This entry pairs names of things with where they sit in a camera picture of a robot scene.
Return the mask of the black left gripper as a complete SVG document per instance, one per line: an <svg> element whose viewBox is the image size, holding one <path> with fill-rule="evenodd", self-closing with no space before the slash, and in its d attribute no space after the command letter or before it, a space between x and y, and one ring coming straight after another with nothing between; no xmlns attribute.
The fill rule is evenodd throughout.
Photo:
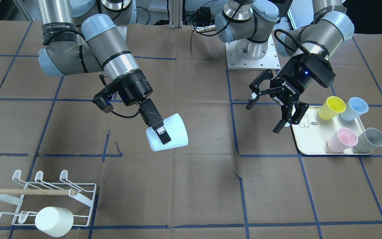
<svg viewBox="0 0 382 239"><path fill-rule="evenodd" d="M274 127L273 132L279 133L286 123L299 124L309 109L308 103L298 102L304 90L313 80L323 88L328 88L335 80L335 74L328 59L327 53L300 53L291 57L273 79L270 69L262 71L249 85L252 93L245 108L250 110L260 96L270 94L269 96L281 105L282 112L282 119ZM270 88L279 87L285 90L277 93L273 93L273 89L261 90L259 87L264 80L271 80Z"/></svg>

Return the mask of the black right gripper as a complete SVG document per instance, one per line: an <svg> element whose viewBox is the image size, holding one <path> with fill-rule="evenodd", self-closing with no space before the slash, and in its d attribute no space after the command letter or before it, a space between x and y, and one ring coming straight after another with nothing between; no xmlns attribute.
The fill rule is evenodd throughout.
<svg viewBox="0 0 382 239"><path fill-rule="evenodd" d="M165 127L163 127L163 118L153 101L147 99L147 96L153 92L153 88L150 86L144 73L139 69L132 70L123 76L115 78L113 84L114 91L118 92L126 106L139 104L139 112L144 122L153 130L156 130L162 145L170 142L171 138Z"/></svg>

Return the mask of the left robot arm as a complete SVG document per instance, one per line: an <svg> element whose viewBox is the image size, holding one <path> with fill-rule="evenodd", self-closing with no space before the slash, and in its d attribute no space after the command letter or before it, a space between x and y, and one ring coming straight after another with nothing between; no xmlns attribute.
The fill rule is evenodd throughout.
<svg viewBox="0 0 382 239"><path fill-rule="evenodd" d="M329 60L355 31L341 0L313 0L312 7L312 21L290 30L274 29L279 9L268 0L229 0L214 20L216 35L225 43L237 42L237 50L244 58L260 58L262 50L251 52L266 47L269 36L277 40L278 53L289 57L276 76L267 69L249 85L246 109L250 110L263 95L269 95L281 107L275 133L303 119L309 104L300 101L300 96L312 81L323 88L333 84L335 73Z"/></svg>

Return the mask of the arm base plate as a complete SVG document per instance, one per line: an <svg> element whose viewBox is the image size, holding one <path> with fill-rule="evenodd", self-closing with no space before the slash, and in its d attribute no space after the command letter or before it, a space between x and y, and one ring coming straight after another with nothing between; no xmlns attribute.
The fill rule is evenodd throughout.
<svg viewBox="0 0 382 239"><path fill-rule="evenodd" d="M225 44L227 68L232 70L266 70L281 69L273 37L262 44L248 39Z"/></svg>
<svg viewBox="0 0 382 239"><path fill-rule="evenodd" d="M122 39L124 42L126 42L126 36L127 36L127 27L126 26L116 26L116 29L120 33Z"/></svg>

